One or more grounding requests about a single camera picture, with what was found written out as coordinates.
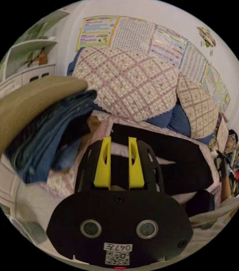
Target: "wall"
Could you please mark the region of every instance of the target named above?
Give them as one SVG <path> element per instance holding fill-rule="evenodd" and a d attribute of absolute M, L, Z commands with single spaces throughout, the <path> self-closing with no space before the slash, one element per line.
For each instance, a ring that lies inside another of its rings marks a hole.
<path fill-rule="evenodd" d="M 205 26 L 205 24 L 191 14 L 161 1 L 84 0 L 79 2 L 77 8 L 68 16 L 62 33 L 57 59 L 57 73 L 59 75 L 66 75 L 68 64 L 74 59 L 75 46 L 83 18 L 96 15 L 123 15 L 145 19 L 170 28 L 189 39 L 212 62 L 225 82 L 231 95 L 226 116 L 229 120 L 233 119 L 239 101 L 239 61 L 236 56 L 226 43 L 207 27 L 217 43 L 213 56 L 210 56 L 209 48 L 200 46 L 202 39 L 196 28 L 201 25 Z"/>

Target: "white shelf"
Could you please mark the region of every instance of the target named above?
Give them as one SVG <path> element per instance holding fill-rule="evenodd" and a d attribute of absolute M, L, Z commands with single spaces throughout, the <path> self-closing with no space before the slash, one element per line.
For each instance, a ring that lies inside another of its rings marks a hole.
<path fill-rule="evenodd" d="M 56 44 L 56 40 L 27 40 L 11 47 L 9 58 L 13 55 L 24 55 L 31 51 L 41 50 L 42 47 Z"/>
<path fill-rule="evenodd" d="M 69 14 L 70 12 L 68 12 L 67 10 L 58 9 L 50 13 L 49 15 L 45 16 L 44 18 L 40 19 L 38 23 L 50 23 L 53 21 L 60 21 L 61 19 L 68 16 Z"/>

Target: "educational poster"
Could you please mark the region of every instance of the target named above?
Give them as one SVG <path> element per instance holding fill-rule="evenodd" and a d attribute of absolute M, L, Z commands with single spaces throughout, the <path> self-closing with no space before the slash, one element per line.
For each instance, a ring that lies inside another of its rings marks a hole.
<path fill-rule="evenodd" d="M 215 90 L 213 97 L 212 97 L 212 100 L 215 103 L 216 107 L 219 108 L 223 99 L 220 97 L 218 92 Z"/>
<path fill-rule="evenodd" d="M 95 16 L 84 19 L 76 51 L 86 46 L 108 46 L 118 16 Z"/>
<path fill-rule="evenodd" d="M 145 20 L 120 17 L 111 39 L 111 47 L 148 53 L 155 24 Z"/>
<path fill-rule="evenodd" d="M 203 76 L 207 76 L 214 87 L 216 87 L 219 79 L 217 70 L 210 64 L 206 64 L 205 72 Z"/>
<path fill-rule="evenodd" d="M 167 62 L 179 68 L 186 46 L 187 39 L 168 28 L 158 25 L 152 38 L 149 55 L 164 58 Z"/>
<path fill-rule="evenodd" d="M 180 71 L 199 84 L 203 76 L 207 59 L 205 56 L 190 42 L 187 43 Z"/>
<path fill-rule="evenodd" d="M 219 77 L 219 79 L 218 79 L 218 83 L 216 85 L 216 91 L 219 94 L 219 96 L 221 97 L 221 99 L 223 99 L 225 97 L 226 92 L 228 92 L 221 77 Z"/>
<path fill-rule="evenodd" d="M 215 87 L 207 76 L 204 76 L 201 81 L 201 89 L 208 94 L 210 97 L 213 97 L 215 92 Z"/>
<path fill-rule="evenodd" d="M 224 113 L 226 111 L 230 101 L 231 101 L 230 95 L 229 95 L 228 91 L 226 91 L 224 99 L 222 100 L 220 107 L 219 107 L 219 111 L 221 113 Z"/>

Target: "screw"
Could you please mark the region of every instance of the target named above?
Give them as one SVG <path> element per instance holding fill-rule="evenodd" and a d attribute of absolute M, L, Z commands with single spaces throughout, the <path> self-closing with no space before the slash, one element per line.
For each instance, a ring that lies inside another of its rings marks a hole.
<path fill-rule="evenodd" d="M 187 245 L 187 240 L 186 239 L 183 239 L 178 243 L 179 248 L 184 248 L 184 247 L 186 247 L 186 245 Z"/>
<path fill-rule="evenodd" d="M 122 202 L 123 202 L 123 196 L 121 196 L 121 195 L 116 196 L 116 197 L 115 197 L 115 201 L 116 201 L 117 203 L 122 203 Z"/>

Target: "yellow bracket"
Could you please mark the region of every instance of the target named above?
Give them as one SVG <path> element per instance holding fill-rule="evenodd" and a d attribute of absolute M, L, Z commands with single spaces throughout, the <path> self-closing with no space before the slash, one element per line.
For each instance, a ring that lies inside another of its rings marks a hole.
<path fill-rule="evenodd" d="M 144 184 L 136 138 L 129 137 L 129 190 L 143 188 Z"/>
<path fill-rule="evenodd" d="M 111 186 L 111 137 L 104 137 L 97 164 L 95 187 L 108 188 Z"/>

